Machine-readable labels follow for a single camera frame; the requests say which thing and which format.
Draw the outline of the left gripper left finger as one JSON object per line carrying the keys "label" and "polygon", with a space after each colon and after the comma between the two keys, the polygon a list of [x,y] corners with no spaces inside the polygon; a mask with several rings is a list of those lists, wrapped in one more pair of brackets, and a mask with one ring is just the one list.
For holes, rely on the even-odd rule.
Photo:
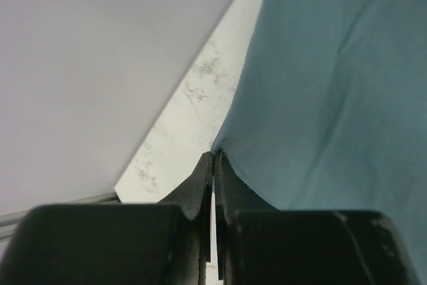
{"label": "left gripper left finger", "polygon": [[211,198],[213,156],[201,155],[193,172],[159,201],[177,212],[168,244],[164,284],[205,284],[211,261]]}

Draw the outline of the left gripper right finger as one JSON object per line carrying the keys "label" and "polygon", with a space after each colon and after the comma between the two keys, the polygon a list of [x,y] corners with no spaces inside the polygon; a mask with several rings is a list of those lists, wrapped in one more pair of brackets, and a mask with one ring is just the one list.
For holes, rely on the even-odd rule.
{"label": "left gripper right finger", "polygon": [[214,156],[214,194],[218,277],[226,284],[227,233],[235,212],[242,210],[275,211],[276,209],[238,177],[223,150],[218,151]]}

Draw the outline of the blue grey t shirt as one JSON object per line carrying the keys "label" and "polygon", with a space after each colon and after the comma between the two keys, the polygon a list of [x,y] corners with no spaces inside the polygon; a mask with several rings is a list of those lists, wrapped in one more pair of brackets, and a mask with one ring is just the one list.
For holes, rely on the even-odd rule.
{"label": "blue grey t shirt", "polygon": [[426,237],[426,0],[263,0],[212,152],[271,205]]}

